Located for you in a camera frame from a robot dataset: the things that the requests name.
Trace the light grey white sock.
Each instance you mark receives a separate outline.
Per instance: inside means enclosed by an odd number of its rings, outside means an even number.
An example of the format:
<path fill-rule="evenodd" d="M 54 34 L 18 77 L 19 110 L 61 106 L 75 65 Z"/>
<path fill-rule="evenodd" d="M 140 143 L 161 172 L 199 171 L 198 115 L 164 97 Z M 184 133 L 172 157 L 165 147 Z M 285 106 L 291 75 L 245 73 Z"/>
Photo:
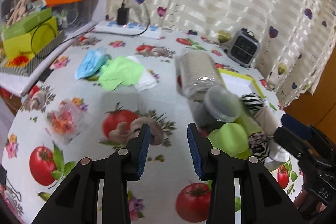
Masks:
<path fill-rule="evenodd" d="M 268 136 L 266 138 L 266 148 L 268 151 L 268 156 L 271 160 L 281 163 L 289 161 L 289 153 L 282 146 L 275 142 L 274 137 Z"/>

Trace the black white striped sock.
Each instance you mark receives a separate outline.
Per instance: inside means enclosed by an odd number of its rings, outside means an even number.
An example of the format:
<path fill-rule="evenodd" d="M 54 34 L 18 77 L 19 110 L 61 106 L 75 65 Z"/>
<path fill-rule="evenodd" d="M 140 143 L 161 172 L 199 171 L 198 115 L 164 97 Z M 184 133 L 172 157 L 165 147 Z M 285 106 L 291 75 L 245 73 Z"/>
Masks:
<path fill-rule="evenodd" d="M 256 114 L 264 106 L 264 101 L 256 93 L 242 95 L 240 101 L 240 122 L 248 135 L 249 150 L 251 155 L 264 163 L 268 157 L 266 134 L 253 117 L 253 114 Z"/>

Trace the light green cloth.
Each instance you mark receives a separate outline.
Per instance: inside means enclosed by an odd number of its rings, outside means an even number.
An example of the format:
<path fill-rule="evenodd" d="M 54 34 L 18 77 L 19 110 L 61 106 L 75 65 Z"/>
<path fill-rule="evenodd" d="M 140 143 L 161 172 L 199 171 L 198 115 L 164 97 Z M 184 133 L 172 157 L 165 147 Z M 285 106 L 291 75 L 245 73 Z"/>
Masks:
<path fill-rule="evenodd" d="M 118 86 L 136 85 L 142 76 L 144 67 L 127 57 L 118 56 L 109 59 L 101 67 L 101 75 L 98 78 L 101 86 L 107 91 L 113 91 Z"/>

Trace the blue face mask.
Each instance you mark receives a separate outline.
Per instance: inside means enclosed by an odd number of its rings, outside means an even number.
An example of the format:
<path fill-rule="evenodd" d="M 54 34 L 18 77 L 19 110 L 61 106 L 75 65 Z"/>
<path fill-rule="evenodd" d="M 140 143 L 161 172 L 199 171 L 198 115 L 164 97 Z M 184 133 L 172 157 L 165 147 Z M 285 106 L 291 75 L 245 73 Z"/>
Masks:
<path fill-rule="evenodd" d="M 97 73 L 109 59 L 103 47 L 89 50 L 75 72 L 75 79 L 84 79 Z"/>

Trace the green lid plastic jar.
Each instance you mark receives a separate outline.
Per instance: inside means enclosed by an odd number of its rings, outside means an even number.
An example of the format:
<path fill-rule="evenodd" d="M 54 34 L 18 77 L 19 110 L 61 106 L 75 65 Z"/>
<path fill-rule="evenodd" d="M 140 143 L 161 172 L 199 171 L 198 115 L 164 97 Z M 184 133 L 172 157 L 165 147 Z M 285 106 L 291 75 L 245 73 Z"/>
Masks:
<path fill-rule="evenodd" d="M 248 135 L 240 124 L 226 123 L 221 128 L 213 130 L 207 139 L 214 148 L 222 150 L 231 157 L 247 159 L 251 156 Z"/>

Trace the beige sock in tray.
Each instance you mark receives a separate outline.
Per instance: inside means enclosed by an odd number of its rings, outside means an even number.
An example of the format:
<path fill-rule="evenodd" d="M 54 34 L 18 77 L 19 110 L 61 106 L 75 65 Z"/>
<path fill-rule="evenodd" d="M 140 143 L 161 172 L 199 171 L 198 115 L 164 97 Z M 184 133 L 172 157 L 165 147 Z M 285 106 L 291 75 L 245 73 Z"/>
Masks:
<path fill-rule="evenodd" d="M 269 106 L 261 108 L 253 117 L 268 138 L 272 138 L 276 130 L 282 126 Z"/>

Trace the clear plastic packet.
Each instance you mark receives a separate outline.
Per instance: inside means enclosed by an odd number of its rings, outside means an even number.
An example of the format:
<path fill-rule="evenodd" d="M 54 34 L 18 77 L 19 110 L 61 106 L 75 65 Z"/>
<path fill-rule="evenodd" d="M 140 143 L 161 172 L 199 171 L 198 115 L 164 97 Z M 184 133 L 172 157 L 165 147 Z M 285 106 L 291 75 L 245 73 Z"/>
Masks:
<path fill-rule="evenodd" d="M 60 102 L 45 114 L 47 132 L 62 145 L 68 145 L 92 123 L 93 117 L 71 100 Z"/>

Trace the floral fruit tablecloth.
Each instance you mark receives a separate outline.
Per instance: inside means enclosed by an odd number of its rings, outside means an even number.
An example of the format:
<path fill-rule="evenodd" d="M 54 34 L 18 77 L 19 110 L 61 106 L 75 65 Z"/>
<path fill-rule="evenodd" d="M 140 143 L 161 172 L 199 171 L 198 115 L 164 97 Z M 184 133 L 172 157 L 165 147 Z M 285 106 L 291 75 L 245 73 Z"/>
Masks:
<path fill-rule="evenodd" d="M 138 92 L 132 86 L 107 91 L 97 76 L 76 80 L 89 50 L 100 47 L 112 58 L 135 56 L 157 80 Z M 208 53 L 220 69 L 252 77 L 277 111 L 284 111 L 262 75 L 229 59 L 214 42 L 193 32 L 164 31 L 158 40 L 87 34 L 53 63 L 45 83 L 26 97 L 2 147 L 7 205 L 21 223 L 31 223 L 47 198 L 82 158 L 104 159 L 122 148 L 144 122 L 154 130 L 141 180 L 128 184 L 133 223 L 205 223 L 210 183 L 195 174 L 187 143 L 194 121 L 189 100 L 180 90 L 176 59 L 185 50 Z M 68 145 L 47 132 L 45 114 L 71 100 L 93 117 L 91 125 Z"/>

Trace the clear plastic jar grey contents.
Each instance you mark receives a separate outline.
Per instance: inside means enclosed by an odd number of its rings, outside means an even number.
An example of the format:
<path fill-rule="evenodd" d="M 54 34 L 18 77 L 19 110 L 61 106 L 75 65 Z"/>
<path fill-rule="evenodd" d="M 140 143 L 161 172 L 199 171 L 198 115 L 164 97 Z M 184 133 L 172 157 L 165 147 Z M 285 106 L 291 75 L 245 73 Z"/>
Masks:
<path fill-rule="evenodd" d="M 210 133 L 240 117 L 239 98 L 228 91 L 208 53 L 185 50 L 177 56 L 175 65 L 181 93 L 189 100 L 198 128 Z"/>

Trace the white tray green rim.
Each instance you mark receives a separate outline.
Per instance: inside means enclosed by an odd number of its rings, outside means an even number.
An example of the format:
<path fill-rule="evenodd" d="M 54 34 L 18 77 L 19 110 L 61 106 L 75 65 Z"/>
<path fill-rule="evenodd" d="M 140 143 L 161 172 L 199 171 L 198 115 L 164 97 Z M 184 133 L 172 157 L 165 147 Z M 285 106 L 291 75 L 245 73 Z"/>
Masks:
<path fill-rule="evenodd" d="M 248 135 L 248 149 L 239 156 L 255 156 L 273 171 L 290 161 L 289 153 L 274 140 L 275 131 L 282 126 L 283 111 L 277 111 L 264 96 L 252 77 L 218 69 L 226 89 L 236 95 L 242 106 L 236 123 L 242 125 Z"/>

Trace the small grey desk heater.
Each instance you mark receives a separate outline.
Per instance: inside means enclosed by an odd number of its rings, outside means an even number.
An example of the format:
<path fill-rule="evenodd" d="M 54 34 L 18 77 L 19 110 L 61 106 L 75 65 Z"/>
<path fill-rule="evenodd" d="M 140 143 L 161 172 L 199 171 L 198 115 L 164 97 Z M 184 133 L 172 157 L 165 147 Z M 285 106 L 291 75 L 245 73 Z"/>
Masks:
<path fill-rule="evenodd" d="M 243 67 L 250 67 L 260 50 L 260 42 L 255 38 L 252 31 L 242 28 L 236 32 L 227 55 L 233 61 Z"/>

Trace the white power strip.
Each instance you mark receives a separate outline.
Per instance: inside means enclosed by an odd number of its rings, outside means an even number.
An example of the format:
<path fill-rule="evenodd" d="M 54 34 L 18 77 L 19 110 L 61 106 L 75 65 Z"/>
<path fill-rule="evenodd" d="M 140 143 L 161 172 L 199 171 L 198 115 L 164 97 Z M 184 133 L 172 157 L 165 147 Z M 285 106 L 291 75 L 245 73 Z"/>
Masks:
<path fill-rule="evenodd" d="M 143 36 L 149 39 L 159 39 L 161 37 L 161 28 L 159 27 L 144 27 L 138 23 L 128 23 L 121 26 L 116 21 L 102 21 L 94 26 L 93 31 L 121 36 Z"/>

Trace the striped patterned tray box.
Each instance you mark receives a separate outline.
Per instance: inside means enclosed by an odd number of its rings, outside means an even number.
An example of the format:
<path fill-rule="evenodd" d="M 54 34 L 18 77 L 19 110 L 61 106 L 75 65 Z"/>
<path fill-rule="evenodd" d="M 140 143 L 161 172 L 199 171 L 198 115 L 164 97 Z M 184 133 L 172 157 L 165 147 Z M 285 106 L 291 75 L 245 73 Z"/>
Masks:
<path fill-rule="evenodd" d="M 1 73 L 16 76 L 30 76 L 41 62 L 61 44 L 64 37 L 64 31 L 60 31 L 56 38 L 39 51 L 36 56 L 34 54 L 25 54 L 28 61 L 21 63 L 21 65 L 14 65 L 14 61 L 8 60 L 6 57 L 1 58 Z"/>

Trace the orange lidded storage box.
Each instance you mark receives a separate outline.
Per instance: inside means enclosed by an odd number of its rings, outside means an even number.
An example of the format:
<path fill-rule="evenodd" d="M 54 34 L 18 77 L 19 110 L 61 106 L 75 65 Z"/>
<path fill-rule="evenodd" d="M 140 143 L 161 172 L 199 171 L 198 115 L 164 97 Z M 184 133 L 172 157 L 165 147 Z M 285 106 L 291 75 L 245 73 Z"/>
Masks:
<path fill-rule="evenodd" d="M 44 0 L 61 29 L 79 28 L 92 20 L 96 0 Z"/>

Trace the dark green flat box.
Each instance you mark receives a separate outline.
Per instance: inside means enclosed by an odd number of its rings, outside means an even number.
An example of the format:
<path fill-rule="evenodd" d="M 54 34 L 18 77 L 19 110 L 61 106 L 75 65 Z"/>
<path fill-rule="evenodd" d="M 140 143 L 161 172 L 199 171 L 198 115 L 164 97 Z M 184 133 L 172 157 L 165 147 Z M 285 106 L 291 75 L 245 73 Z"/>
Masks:
<path fill-rule="evenodd" d="M 52 18 L 52 9 L 46 8 L 41 11 L 33 12 L 32 14 L 21 19 L 17 23 L 14 23 L 9 28 L 5 28 L 1 33 L 2 40 L 14 38 L 19 35 L 24 35 L 41 23 Z"/>

